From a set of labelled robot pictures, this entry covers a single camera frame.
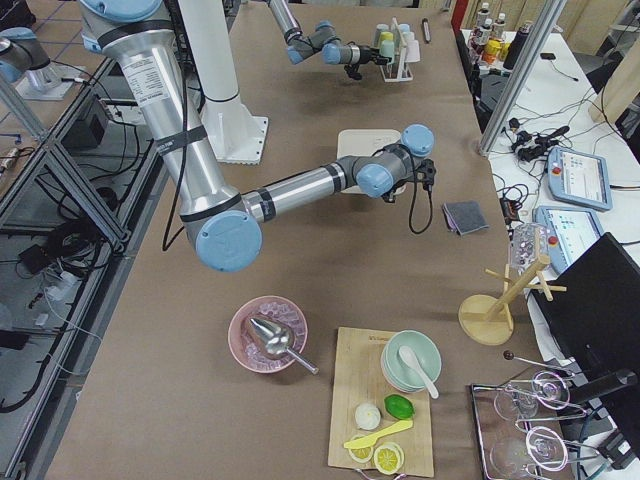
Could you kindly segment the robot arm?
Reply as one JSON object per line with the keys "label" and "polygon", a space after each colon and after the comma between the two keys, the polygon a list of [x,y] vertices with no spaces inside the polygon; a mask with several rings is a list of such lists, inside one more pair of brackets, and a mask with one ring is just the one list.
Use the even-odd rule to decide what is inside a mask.
{"label": "robot arm", "polygon": [[319,22],[311,35],[305,35],[287,1],[267,1],[267,6],[283,34],[287,54],[292,64],[299,64],[321,53],[326,64],[344,65],[345,71],[352,78],[358,78],[360,65],[369,62],[387,65],[391,62],[391,59],[382,55],[378,48],[344,43],[329,21]]}
{"label": "robot arm", "polygon": [[81,12],[86,48],[119,64],[175,182],[186,234],[213,269],[250,265],[262,247],[261,224],[291,209],[354,187],[391,201],[404,184],[434,184],[434,135],[413,124],[369,156],[241,193],[220,166],[259,162],[268,121],[241,100],[222,4],[182,1],[178,19],[162,1],[85,1]]}

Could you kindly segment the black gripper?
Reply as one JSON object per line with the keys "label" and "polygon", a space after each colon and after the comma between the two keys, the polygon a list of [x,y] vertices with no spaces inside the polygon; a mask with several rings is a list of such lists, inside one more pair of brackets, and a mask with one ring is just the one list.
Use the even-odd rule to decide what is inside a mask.
{"label": "black gripper", "polygon": [[397,197],[404,193],[406,190],[406,184],[400,183],[399,185],[393,186],[388,192],[384,193],[381,198],[385,203],[395,203]]}
{"label": "black gripper", "polygon": [[374,64],[389,64],[390,58],[384,55],[379,55],[379,50],[372,48],[368,45],[358,45],[358,53],[356,54],[357,64],[367,64],[373,62]]}

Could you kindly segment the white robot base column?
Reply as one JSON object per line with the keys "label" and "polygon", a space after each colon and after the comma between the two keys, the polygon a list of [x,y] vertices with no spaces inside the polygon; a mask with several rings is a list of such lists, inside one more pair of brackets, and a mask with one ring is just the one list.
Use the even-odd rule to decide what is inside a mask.
{"label": "white robot base column", "polygon": [[184,0],[179,8],[205,97],[201,119],[217,160],[258,164],[268,119],[242,102],[222,3]]}

